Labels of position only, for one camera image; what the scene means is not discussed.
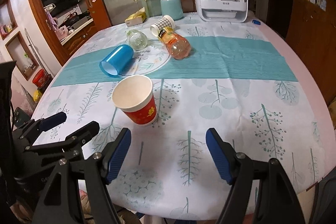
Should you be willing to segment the red bucket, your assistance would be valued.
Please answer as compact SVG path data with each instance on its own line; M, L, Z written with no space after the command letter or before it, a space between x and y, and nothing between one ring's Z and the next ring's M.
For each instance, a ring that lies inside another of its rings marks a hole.
M49 79L49 74L44 69L40 69L34 76L32 83L37 88L42 88L43 85L48 81L48 79Z

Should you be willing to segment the clear glass cup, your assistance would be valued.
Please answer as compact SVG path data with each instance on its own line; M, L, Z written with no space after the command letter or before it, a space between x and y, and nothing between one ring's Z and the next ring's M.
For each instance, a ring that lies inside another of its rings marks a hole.
M138 30L129 30L126 34L128 44L134 51L141 51L147 47L147 36Z

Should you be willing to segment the red paper cup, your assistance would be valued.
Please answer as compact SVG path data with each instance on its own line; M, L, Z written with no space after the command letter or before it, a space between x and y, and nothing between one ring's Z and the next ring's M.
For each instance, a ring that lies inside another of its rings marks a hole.
M153 81L145 75L121 80L113 90L112 101L135 124L150 124L157 116Z

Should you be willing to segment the checkered paper cup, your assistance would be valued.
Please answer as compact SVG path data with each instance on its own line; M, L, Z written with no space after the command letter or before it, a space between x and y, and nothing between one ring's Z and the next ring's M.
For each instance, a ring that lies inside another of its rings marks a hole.
M159 21L150 26L150 32L155 36L159 36L159 32L164 27L170 27L173 30L175 29L175 21L169 15L164 15Z

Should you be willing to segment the teal canister with lid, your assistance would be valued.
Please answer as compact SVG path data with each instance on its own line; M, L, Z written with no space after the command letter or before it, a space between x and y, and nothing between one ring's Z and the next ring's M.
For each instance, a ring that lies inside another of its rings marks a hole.
M169 15L173 20L183 18L183 10L180 0L160 0L162 15Z

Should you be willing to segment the orange juice bottle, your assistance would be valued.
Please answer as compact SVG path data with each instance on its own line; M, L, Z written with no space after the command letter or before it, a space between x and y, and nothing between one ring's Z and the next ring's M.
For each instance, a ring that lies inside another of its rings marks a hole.
M191 46L189 41L177 34L169 26L165 26L159 31L159 40L166 46L169 55L176 60L181 60L189 56Z

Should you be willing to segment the small blue object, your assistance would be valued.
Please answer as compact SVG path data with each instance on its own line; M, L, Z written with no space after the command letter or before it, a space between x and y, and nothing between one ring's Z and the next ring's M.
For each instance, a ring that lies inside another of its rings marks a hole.
M252 23L257 24L257 25L260 25L260 24L261 24L261 22L258 21L258 20L256 20L256 19L253 19L253 20L252 20Z

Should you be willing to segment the floral white tablecloth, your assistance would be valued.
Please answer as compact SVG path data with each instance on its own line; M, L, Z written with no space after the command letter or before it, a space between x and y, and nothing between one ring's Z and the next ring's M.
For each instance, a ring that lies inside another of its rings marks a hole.
M91 121L99 133L83 146L89 157L124 127L131 146L108 191L115 204L173 219L215 219L229 185L220 178L206 146L213 127L251 159L276 158L296 193L335 167L335 133L325 100L306 66L267 25L204 22L194 13L177 21L189 57L175 60L150 32L155 18L139 26L148 46L134 54L129 75L153 82L155 120L139 126L112 101L118 78L99 64L126 43L119 24L96 33L62 67L33 117L64 112L67 120L38 137L63 141Z

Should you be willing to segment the yellow tissue pack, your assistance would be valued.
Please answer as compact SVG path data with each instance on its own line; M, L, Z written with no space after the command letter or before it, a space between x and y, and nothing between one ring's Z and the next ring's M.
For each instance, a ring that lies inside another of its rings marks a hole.
M142 24L147 19L145 8L139 9L134 14L131 14L126 20L125 24L127 27L136 26Z

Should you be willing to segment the blue plastic cup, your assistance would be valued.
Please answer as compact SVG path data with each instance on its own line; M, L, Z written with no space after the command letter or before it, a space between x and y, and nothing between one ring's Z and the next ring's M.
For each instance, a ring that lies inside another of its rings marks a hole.
M120 76L133 62L133 55L133 48L127 44L122 44L100 61L99 67L107 76Z

